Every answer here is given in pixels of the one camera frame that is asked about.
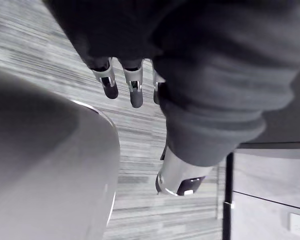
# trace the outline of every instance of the gray wall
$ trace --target gray wall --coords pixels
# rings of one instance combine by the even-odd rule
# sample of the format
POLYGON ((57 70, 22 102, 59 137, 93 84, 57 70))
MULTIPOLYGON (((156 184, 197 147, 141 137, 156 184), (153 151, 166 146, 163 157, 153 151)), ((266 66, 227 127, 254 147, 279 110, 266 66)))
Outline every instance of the gray wall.
POLYGON ((281 158, 267 157, 279 156, 278 150, 240 151, 235 155, 232 239, 300 240, 289 231, 290 213, 300 215, 300 159, 292 159, 300 158, 300 151, 286 150, 281 158))

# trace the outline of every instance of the robotic finger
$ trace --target robotic finger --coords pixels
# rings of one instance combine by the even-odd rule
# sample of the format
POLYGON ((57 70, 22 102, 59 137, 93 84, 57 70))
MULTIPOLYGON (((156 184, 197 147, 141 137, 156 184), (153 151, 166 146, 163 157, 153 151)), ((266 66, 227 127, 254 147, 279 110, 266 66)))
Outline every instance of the robotic finger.
POLYGON ((160 87, 160 85, 162 85, 163 83, 165 83, 166 81, 157 73, 157 71, 155 70, 155 68, 152 66, 153 69, 153 87, 154 87, 154 91, 153 91, 153 101, 156 104, 159 104, 159 95, 158 95, 158 89, 160 87))
POLYGON ((140 108, 144 103, 143 93, 142 93, 142 83, 143 83, 143 67, 136 70, 124 69, 124 76, 126 84, 128 85, 130 91, 130 102, 134 108, 140 108))
POLYGON ((116 83, 115 72, 113 69, 112 59, 108 59, 108 64, 105 70, 92 69, 92 72, 97 81, 102 84, 105 95, 109 99, 116 99, 119 95, 116 83))
POLYGON ((155 180, 157 192, 174 196, 194 194, 213 167, 191 165, 178 158, 168 146, 164 150, 163 165, 155 180))

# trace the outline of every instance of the gray sleeve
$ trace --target gray sleeve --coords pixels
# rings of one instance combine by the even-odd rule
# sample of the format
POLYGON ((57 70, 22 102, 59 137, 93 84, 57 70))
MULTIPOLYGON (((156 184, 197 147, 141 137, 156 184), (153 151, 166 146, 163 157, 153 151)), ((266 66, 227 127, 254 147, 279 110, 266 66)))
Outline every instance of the gray sleeve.
POLYGON ((159 97, 169 148, 208 167, 262 133, 264 111, 292 100, 300 1, 202 2, 190 1, 162 23, 156 42, 164 54, 153 64, 166 80, 159 97))

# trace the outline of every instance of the black trim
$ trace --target black trim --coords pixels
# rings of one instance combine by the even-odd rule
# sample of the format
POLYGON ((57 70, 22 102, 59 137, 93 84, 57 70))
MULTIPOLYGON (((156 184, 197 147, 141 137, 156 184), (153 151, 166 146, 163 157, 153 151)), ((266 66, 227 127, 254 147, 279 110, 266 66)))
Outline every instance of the black trim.
POLYGON ((234 188, 234 153, 226 157, 225 190, 222 219, 222 240, 231 239, 231 204, 234 188))
POLYGON ((240 191, 233 191, 233 192, 237 193, 237 194, 246 195, 246 196, 249 196, 249 197, 252 197, 252 198, 255 198, 255 199, 265 200, 267 202, 271 202, 271 203, 274 203, 274 204, 280 204, 280 205, 284 205, 284 206, 287 206, 287 207, 291 207, 291 208, 295 208, 295 209, 300 209, 300 207, 298 207, 298 206, 292 206, 292 205, 285 204, 285 203, 282 203, 282 202, 272 201, 272 200, 269 200, 269 199, 266 199, 266 198, 262 198, 262 197, 259 197, 259 196, 253 196, 253 195, 246 194, 246 193, 243 193, 243 192, 240 192, 240 191))

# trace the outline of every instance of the gray carpet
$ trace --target gray carpet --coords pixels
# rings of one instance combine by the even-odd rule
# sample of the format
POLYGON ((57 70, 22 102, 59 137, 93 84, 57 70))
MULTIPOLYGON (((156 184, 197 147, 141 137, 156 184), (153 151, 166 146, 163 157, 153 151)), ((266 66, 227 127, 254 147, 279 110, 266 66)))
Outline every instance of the gray carpet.
POLYGON ((224 164, 188 197, 156 195, 165 118, 153 102, 152 67, 143 63, 144 104, 131 107, 114 60, 119 97, 110 100, 39 0, 0 0, 0 67, 69 99, 96 107, 116 124, 121 162, 105 240, 219 240, 224 164))

